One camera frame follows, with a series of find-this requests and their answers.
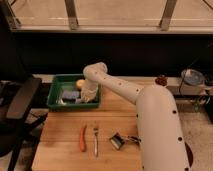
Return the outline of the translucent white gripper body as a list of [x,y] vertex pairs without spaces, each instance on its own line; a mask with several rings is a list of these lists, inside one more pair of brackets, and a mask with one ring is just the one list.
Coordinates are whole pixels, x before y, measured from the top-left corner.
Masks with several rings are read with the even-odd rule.
[[90,102],[95,99],[98,91],[98,84],[94,81],[86,79],[81,90],[81,99],[84,102]]

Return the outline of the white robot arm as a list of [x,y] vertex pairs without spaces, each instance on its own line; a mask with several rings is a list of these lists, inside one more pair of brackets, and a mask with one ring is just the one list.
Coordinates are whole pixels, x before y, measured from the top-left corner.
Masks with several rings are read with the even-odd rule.
[[143,171],[190,171],[178,109],[167,88],[110,76],[103,62],[87,65],[83,75],[81,97],[85,102],[94,98],[102,85],[135,105]]

